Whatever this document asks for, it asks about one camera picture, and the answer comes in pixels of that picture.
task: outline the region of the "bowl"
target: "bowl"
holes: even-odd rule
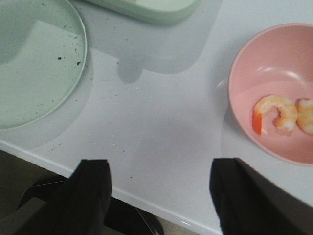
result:
[[[297,125],[291,132],[277,129],[276,109],[264,115],[261,135],[252,128],[253,107],[264,96],[281,95],[295,104],[313,99],[313,25],[281,24],[250,39],[233,62],[228,94],[239,125],[259,147],[286,162],[313,166],[313,135]]]

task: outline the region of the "plate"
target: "plate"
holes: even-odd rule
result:
[[[67,0],[0,1],[0,129],[59,107],[78,84],[87,42]]]
[[[264,115],[262,135],[252,129],[253,107],[264,96],[285,96],[295,104],[313,99],[313,25],[277,25],[250,39],[234,60],[228,92],[235,118],[259,147],[289,163],[313,166],[313,136],[298,126],[279,131],[276,109]]]

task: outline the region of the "white table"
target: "white table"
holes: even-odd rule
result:
[[[213,158],[239,157],[313,205],[313,168],[253,144],[227,99],[244,43],[276,24],[313,23],[313,1],[202,0],[167,27],[72,3],[88,33],[82,81],[54,113],[0,131],[2,150],[64,176],[82,158],[108,159],[114,197],[202,235],[221,234],[208,189]]]

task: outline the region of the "floor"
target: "floor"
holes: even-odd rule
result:
[[[54,173],[9,155],[0,150],[0,219],[14,212],[24,190],[34,182]],[[195,233],[159,218],[166,235],[196,235]],[[110,235],[120,235],[104,228]]]

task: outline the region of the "shrimp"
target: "shrimp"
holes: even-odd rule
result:
[[[298,126],[305,132],[313,134],[313,100],[302,99],[297,105]]]
[[[268,95],[259,100],[253,109],[252,127],[256,133],[262,134],[263,114],[271,107],[279,111],[279,119],[275,126],[284,131],[292,131],[297,120],[297,108],[288,98],[279,95]]]

